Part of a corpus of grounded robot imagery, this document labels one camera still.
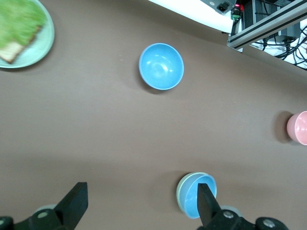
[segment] metal frame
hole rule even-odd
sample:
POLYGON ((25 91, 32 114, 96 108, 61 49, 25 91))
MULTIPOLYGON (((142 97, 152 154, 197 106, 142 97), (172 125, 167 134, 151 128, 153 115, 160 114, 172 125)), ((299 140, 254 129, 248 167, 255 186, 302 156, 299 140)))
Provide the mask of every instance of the metal frame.
POLYGON ((295 0, 238 34, 229 36, 228 46, 240 49, 307 18, 307 0, 295 0))

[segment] lettuce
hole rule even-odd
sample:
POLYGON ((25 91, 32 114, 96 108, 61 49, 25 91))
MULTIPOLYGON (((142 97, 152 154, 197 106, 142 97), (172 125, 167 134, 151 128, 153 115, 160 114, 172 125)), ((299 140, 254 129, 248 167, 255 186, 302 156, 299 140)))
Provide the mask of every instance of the lettuce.
POLYGON ((12 41, 28 45, 46 20, 32 0, 0 0, 0 48, 12 41))

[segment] brown surface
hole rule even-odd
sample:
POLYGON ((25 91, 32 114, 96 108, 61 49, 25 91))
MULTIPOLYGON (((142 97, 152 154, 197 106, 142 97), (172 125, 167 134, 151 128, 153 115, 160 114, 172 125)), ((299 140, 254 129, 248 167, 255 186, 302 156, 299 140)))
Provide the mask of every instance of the brown surface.
POLYGON ((194 230, 177 207, 184 174, 217 181, 217 200, 247 220, 306 228, 307 149, 285 123, 307 109, 306 72, 145 0, 47 1, 56 41, 25 69, 0 73, 0 214, 16 221, 78 181, 89 208, 77 229, 194 230), (148 45, 185 62, 174 89, 138 73, 148 45))

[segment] blue bowl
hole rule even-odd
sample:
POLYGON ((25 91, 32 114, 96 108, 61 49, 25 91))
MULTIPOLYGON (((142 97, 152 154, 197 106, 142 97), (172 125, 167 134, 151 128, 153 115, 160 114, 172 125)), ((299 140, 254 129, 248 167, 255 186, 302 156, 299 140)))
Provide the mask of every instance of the blue bowl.
POLYGON ((178 183, 176 196, 181 211, 191 219, 200 217, 197 209, 198 184, 207 184, 214 197, 217 193, 216 183, 212 176, 204 172, 191 172, 185 175, 178 183))
POLYGON ((179 84, 184 65, 181 55, 168 44, 156 43, 141 54, 139 69, 143 80, 158 90, 169 90, 179 84))

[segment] bowl rim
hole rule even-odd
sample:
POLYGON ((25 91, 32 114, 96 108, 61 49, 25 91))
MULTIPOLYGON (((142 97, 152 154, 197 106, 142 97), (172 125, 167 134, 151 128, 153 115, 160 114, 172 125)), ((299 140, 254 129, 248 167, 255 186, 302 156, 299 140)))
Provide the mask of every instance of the bowl rim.
POLYGON ((179 53, 174 47, 172 47, 171 45, 169 45, 169 44, 167 44, 167 43, 153 43, 153 44, 147 46, 147 47, 143 50, 143 52, 141 53, 141 56, 140 56, 140 59, 139 59, 139 71, 140 71, 140 74, 141 74, 142 79, 143 79, 149 86, 151 86, 151 87, 153 87, 154 89, 157 89, 157 90, 170 90, 170 89, 174 88, 175 86, 177 86, 177 85, 181 82, 181 80, 182 80, 182 78, 183 78, 183 75, 184 75, 184 63, 183 63, 183 59, 182 59, 182 56, 180 55, 180 53, 179 53), (176 82, 176 84, 174 84, 173 86, 168 87, 168 88, 160 88, 160 87, 157 87, 157 86, 152 85, 150 82, 148 82, 148 81, 145 79, 145 77, 144 77, 144 75, 143 75, 143 70, 142 70, 142 68, 141 68, 141 62, 142 62, 142 59, 143 59, 144 54, 146 53, 146 51, 147 51, 149 48, 151 48, 151 47, 153 47, 153 46, 156 46, 156 45, 168 46, 168 47, 170 47, 172 50, 174 50, 174 51, 176 52, 176 54, 178 55, 178 57, 179 57, 179 59, 180 59, 181 66, 182 66, 182 72, 181 72, 180 78, 178 79, 178 81, 176 82))
POLYGON ((300 144, 302 144, 302 145, 307 145, 307 142, 302 142, 302 141, 300 140, 300 138, 297 136, 296 124, 297 124, 297 122, 298 122, 299 117, 300 117, 302 114, 305 114, 305 113, 307 113, 307 111, 302 111, 302 112, 300 112, 300 113, 298 114, 297 118, 295 119, 295 124, 294 124, 294 128, 295 128, 295 131, 294 131, 295 137, 296 137, 296 139, 298 140, 298 142, 299 142, 300 144))
POLYGON ((182 177, 181 180, 179 181, 178 185, 177 185, 177 190, 176 190, 177 203, 178 203, 178 205, 179 205, 180 210, 181 210, 183 213, 185 213, 185 214, 186 214, 189 218, 191 218, 191 219, 197 219, 197 218, 199 218, 199 216, 197 216, 197 217, 196 217, 196 216, 191 216, 190 214, 188 214, 188 213, 185 211, 185 209, 184 209, 184 204, 181 204, 181 202, 180 202, 180 192, 181 192, 181 188, 182 188, 183 184, 184 184, 190 177, 195 176, 195 175, 197 175, 197 174, 200 175, 200 177, 197 178, 197 180, 200 179, 200 178, 202 178, 202 177, 204 177, 204 176, 210 178, 210 179, 213 181, 213 183, 214 183, 214 188, 215 188, 215 193, 213 194, 214 197, 216 197, 216 194, 217 194, 217 186, 216 186, 215 179, 214 179, 214 177, 211 176, 210 174, 207 174, 207 173, 205 173, 205 172, 190 172, 190 173, 188 173, 187 175, 185 175, 184 177, 182 177))

